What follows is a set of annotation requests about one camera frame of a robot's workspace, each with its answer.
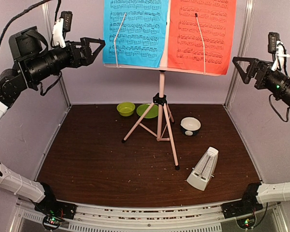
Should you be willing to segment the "red paper sheet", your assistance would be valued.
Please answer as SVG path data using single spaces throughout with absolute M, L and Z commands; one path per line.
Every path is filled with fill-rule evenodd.
M 236 0 L 173 0 L 168 67 L 206 75 L 226 75 L 236 5 Z

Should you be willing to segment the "blue paper sheet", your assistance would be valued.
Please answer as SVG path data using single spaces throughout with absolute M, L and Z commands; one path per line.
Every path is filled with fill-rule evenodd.
M 104 64 L 158 68 L 165 47 L 167 0 L 104 2 Z

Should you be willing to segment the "pink music stand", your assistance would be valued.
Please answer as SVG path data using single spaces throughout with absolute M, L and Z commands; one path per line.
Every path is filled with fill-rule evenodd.
M 163 55 L 160 61 L 160 66 L 158 68 L 149 68 L 149 67 L 141 67 L 141 66 L 130 66 L 130 65 L 114 65 L 110 64 L 116 68 L 131 68 L 136 67 L 138 70 L 141 69 L 150 69 L 157 70 L 159 72 L 159 92 L 154 96 L 152 105 L 157 105 L 159 108 L 158 115 L 158 124 L 157 131 L 155 132 L 155 137 L 158 141 L 164 140 L 164 132 L 167 131 L 169 136 L 167 137 L 167 141 L 170 142 L 171 146 L 174 146 L 174 137 L 172 135 L 172 127 L 171 123 L 173 122 L 172 113 L 167 104 L 166 95 L 164 94 L 164 83 L 165 83 L 165 72 L 183 72 L 183 73 L 195 73 L 200 74 L 194 71 L 186 71 L 186 70 L 177 70 L 168 67 L 168 39 L 169 39 L 169 27 L 170 27 L 170 8 L 172 0 L 168 0 L 168 13 L 167 13 L 167 26 L 166 26 L 166 37 L 165 37 L 165 47 L 163 51 Z

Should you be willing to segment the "white metronome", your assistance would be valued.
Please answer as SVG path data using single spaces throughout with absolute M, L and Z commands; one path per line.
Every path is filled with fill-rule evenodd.
M 213 147 L 209 147 L 193 168 L 186 181 L 192 187 L 204 191 L 212 178 L 217 161 L 218 150 Z

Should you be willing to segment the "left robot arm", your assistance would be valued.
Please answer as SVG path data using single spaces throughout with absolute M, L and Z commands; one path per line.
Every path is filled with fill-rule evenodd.
M 44 96 L 42 80 L 51 75 L 62 76 L 64 68 L 79 68 L 92 64 L 105 47 L 105 41 L 83 37 L 79 42 L 61 40 L 52 50 L 46 39 L 31 27 L 9 38 L 9 46 L 14 60 L 11 69 L 0 75 L 0 120 L 12 107 L 21 92 L 31 88 Z M 0 162 L 0 188 L 15 195 L 28 198 L 48 218 L 55 220 L 72 219 L 76 206 L 56 199 L 51 187 L 46 183 L 29 180 L 10 170 Z

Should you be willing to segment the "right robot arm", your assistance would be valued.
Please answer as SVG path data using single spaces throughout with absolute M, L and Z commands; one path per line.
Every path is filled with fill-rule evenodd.
M 232 63 L 238 86 L 228 110 L 259 180 L 241 199 L 222 205 L 226 218 L 290 201 L 290 77 L 272 70 L 272 61 L 233 57 Z

